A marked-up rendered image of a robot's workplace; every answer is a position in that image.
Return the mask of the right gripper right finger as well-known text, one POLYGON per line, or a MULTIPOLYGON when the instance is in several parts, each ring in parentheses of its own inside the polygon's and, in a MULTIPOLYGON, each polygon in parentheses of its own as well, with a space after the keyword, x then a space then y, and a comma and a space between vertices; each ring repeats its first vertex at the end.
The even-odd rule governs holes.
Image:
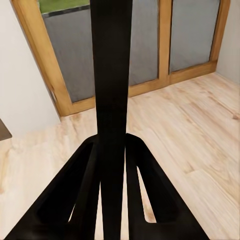
POLYGON ((210 240, 139 137, 126 133, 129 240, 210 240), (145 220, 137 167, 157 223, 145 220))

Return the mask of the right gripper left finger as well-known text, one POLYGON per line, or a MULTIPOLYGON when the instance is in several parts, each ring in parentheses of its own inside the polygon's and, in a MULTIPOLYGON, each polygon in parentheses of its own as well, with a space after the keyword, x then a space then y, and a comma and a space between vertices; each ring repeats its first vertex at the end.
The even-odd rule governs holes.
POLYGON ((96 134, 80 145, 4 240, 94 240, 100 180, 96 134))

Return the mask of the poster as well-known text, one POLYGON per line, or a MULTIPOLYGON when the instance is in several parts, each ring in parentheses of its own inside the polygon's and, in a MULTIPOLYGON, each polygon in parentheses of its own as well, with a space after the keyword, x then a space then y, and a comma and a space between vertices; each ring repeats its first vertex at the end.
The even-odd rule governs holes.
POLYGON ((90 0, 103 240, 121 240, 133 0, 90 0))

